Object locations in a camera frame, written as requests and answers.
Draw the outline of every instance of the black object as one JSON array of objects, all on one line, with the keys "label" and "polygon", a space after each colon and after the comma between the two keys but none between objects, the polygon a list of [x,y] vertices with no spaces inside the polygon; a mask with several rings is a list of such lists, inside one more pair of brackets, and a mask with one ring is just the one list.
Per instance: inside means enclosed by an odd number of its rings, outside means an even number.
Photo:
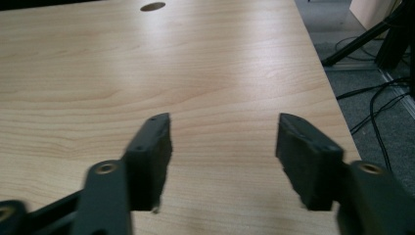
[{"label": "black object", "polygon": [[89,169],[83,190],[30,213],[0,202],[0,234],[131,235],[131,211],[158,211],[171,153],[169,115],[151,117],[120,160]]},{"label": "black object", "polygon": [[0,11],[18,10],[26,8],[48,7],[99,0],[3,0],[0,2]]},{"label": "black object", "polygon": [[343,150],[305,119],[280,115],[276,156],[311,211],[341,204],[343,235],[413,235],[415,201],[383,167],[343,163]]},{"label": "black object", "polygon": [[411,46],[411,96],[415,98],[415,76],[414,76],[414,64],[413,57],[414,51],[414,27],[415,27],[415,1],[403,0],[400,5],[394,10],[390,16],[386,17],[382,22],[376,24],[362,35],[347,44],[334,55],[322,60],[321,63],[324,67],[329,67],[337,63],[339,60],[348,56],[367,42],[373,40],[378,35],[386,30],[389,30],[378,55],[376,56],[375,63],[380,69],[393,69],[397,66],[398,62],[405,53],[408,45]]}]

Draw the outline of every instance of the wooden table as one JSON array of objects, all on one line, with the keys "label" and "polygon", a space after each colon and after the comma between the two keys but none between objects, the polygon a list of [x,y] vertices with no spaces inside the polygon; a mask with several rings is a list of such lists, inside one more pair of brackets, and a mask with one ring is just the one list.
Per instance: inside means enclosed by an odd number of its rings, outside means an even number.
[{"label": "wooden table", "polygon": [[161,213],[136,234],[337,234],[274,157],[280,113],[358,154],[292,0],[109,0],[0,13],[0,201],[31,211],[169,112]]}]

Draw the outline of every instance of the table top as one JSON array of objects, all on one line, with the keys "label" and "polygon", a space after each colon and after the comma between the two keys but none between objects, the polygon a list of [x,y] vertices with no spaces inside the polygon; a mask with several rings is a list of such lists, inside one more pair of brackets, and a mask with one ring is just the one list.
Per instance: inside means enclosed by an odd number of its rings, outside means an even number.
[{"label": "table top", "polygon": [[39,209],[171,115],[161,213],[136,234],[337,234],[274,157],[280,113],[359,159],[293,0],[109,0],[0,13],[0,201]]}]

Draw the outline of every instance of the carpeted floor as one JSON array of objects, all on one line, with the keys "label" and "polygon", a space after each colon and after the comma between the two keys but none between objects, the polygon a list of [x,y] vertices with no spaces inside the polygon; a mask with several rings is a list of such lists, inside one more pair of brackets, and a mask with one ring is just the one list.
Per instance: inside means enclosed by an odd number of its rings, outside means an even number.
[{"label": "carpeted floor", "polygon": [[[365,46],[369,53],[376,54],[382,41],[374,41]],[[314,45],[320,59],[325,59],[335,52],[335,44],[322,43]],[[372,59],[361,50],[352,54],[358,59]],[[341,63],[363,62],[344,59]],[[335,94],[341,95],[348,91],[379,85],[385,82],[378,70],[326,70]],[[407,66],[399,66],[394,78],[409,75]],[[369,113],[370,100],[378,89],[339,101],[349,129],[366,118]],[[393,88],[387,88],[375,102],[375,111],[396,97]],[[405,190],[415,197],[415,119],[408,113],[401,102],[391,109],[381,112],[376,117],[379,131],[388,150],[392,171]],[[385,165],[384,155],[375,135],[374,127],[369,121],[353,135],[354,142],[362,160]]]}]

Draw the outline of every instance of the floor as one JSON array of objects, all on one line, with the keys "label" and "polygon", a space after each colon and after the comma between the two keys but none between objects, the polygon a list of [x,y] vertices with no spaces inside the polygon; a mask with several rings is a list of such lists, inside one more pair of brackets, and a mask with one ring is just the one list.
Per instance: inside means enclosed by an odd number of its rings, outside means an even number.
[{"label": "floor", "polygon": [[[364,27],[348,9],[351,0],[295,1],[320,59],[325,59],[335,53],[335,45],[341,40],[359,36],[365,32]],[[340,44],[340,47],[347,45],[351,40],[346,40]],[[381,44],[382,41],[372,41],[366,44],[365,48],[368,51],[372,50],[370,53],[376,55]],[[368,58],[361,50],[356,51],[352,56]],[[379,85],[387,79],[383,72],[376,68],[373,58],[371,62],[344,59],[338,65],[346,65],[347,63],[351,67],[343,68],[348,69],[342,69],[342,67],[339,67],[340,69],[325,69],[336,95],[363,87]],[[408,66],[399,65],[390,74],[393,78],[408,76],[409,68]],[[375,92],[372,91],[339,101],[350,129],[367,117],[369,104]],[[386,92],[376,101],[376,109],[396,97],[399,92],[396,87],[386,89]],[[378,115],[376,122],[389,152],[395,178],[406,191],[415,197],[415,174],[413,172],[415,168],[415,102],[408,96],[402,101]],[[370,121],[352,137],[362,160],[385,165],[383,151]]]}]

